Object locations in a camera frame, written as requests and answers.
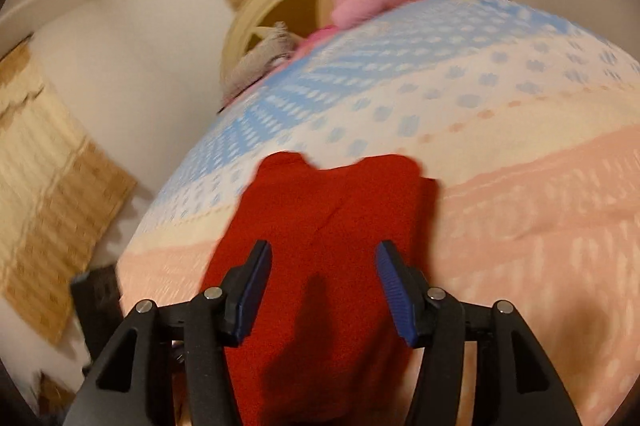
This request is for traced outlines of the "red knitted embroidered sweater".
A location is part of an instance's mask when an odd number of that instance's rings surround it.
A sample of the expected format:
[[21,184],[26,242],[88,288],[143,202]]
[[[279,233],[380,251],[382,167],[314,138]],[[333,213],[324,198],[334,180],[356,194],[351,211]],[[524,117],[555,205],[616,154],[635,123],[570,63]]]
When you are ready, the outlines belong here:
[[227,359],[247,425],[396,424],[410,348],[375,267],[392,241],[424,267],[439,187],[414,160],[367,157],[333,169],[266,157],[204,273],[214,286],[259,241],[272,268],[253,331]]

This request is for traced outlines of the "beige side window curtain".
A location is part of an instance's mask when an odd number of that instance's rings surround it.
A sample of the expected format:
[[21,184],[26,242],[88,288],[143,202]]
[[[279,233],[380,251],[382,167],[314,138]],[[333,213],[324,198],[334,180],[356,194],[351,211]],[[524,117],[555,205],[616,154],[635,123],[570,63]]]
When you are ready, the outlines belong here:
[[137,185],[70,114],[27,42],[1,60],[1,296],[57,345],[70,281]]

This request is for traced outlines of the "polka dot bed sheet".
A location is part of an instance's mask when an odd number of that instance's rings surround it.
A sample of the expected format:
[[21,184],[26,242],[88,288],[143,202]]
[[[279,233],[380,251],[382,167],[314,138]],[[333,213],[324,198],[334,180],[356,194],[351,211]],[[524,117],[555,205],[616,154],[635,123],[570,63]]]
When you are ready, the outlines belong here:
[[639,375],[639,64],[508,0],[421,0],[248,88],[186,154],[118,264],[122,305],[192,296],[268,155],[402,154],[442,188],[428,263],[514,303],[586,425]]

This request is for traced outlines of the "striped pillow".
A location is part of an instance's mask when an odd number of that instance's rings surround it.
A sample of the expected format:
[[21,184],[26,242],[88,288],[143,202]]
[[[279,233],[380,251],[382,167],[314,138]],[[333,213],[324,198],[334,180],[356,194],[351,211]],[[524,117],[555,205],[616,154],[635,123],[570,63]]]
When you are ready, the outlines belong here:
[[224,70],[220,74],[224,104],[290,58],[303,40],[291,33],[283,22],[256,26],[250,31],[250,38],[253,37],[258,39],[253,48],[247,49],[246,44],[239,44],[224,56]]

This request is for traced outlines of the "cream wooden headboard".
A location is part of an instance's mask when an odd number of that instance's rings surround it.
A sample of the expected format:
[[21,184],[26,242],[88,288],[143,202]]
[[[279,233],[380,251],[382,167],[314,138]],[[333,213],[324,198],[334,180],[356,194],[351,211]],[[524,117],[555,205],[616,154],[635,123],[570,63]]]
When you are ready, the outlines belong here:
[[228,30],[222,50],[220,77],[282,22],[292,37],[302,40],[331,22],[333,0],[244,0]]

